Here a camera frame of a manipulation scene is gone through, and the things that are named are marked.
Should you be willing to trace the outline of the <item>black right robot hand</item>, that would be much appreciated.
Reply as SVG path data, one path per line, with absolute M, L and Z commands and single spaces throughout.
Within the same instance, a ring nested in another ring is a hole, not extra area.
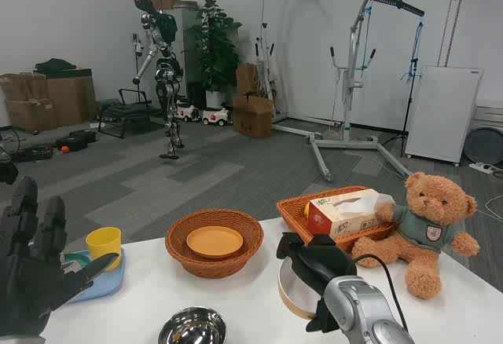
M 355 276 L 351 257 L 327 235 L 316 235 L 309 243 L 296 232 L 284 232 L 277 247 L 277 258 L 292 260 L 292 271 L 319 295 L 315 315 L 306 331 L 328 333 L 340 328 L 325 303 L 323 294 L 329 281 L 338 276 Z

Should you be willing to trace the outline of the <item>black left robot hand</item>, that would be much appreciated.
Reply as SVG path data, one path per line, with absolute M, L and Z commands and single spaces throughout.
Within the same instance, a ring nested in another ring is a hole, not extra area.
M 38 186 L 30 177 L 17 185 L 1 216 L 1 341 L 44 343 L 42 333 L 52 312 L 92 287 L 119 254 L 99 256 L 78 271 L 66 271 L 65 205 L 51 198 L 43 219 L 37 217 Z

